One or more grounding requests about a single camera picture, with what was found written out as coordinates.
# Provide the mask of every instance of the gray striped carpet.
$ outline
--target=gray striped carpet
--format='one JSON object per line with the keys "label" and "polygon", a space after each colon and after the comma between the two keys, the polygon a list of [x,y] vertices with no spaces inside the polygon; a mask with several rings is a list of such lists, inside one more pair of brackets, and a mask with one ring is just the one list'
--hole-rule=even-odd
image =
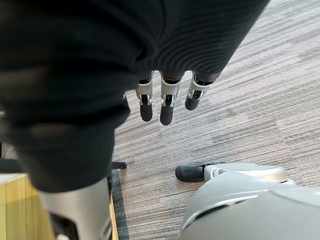
{"label": "gray striped carpet", "polygon": [[194,111],[184,106],[190,78],[169,126],[159,121],[158,73],[150,122],[141,120],[135,92],[127,94],[131,114],[116,131],[114,160],[128,163],[120,181],[131,240],[177,239],[200,186],[175,178],[181,163],[279,165],[301,185],[320,185],[319,0],[272,0]]}

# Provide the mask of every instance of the robotic hand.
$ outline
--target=robotic hand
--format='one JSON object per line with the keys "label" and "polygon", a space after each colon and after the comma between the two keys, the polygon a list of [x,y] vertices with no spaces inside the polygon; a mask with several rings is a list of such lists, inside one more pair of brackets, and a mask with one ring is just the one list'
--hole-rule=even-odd
{"label": "robotic hand", "polygon": [[[152,78],[153,71],[141,77],[138,87],[136,88],[136,96],[140,103],[140,114],[143,121],[148,122],[152,119]],[[184,72],[161,74],[161,112],[160,122],[163,125],[169,125],[173,118],[174,105],[178,97],[178,91]],[[185,99],[185,108],[192,111],[196,109],[200,99],[208,91],[211,84],[219,77],[218,73],[202,73],[200,71],[192,71],[189,90]]]}
{"label": "robotic hand", "polygon": [[297,186],[282,167],[187,163],[176,176],[206,181],[186,210],[179,240],[319,238],[320,188]]}

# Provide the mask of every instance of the black sleeve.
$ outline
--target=black sleeve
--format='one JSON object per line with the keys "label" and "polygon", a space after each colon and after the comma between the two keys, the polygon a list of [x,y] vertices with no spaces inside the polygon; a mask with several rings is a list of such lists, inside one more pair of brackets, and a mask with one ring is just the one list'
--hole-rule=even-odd
{"label": "black sleeve", "polygon": [[1,141],[41,191],[110,175],[123,94],[138,82],[128,66],[156,54],[162,2],[10,0],[0,15]]}
{"label": "black sleeve", "polygon": [[136,74],[220,73],[267,3],[0,1],[0,140],[38,190],[101,180]]}

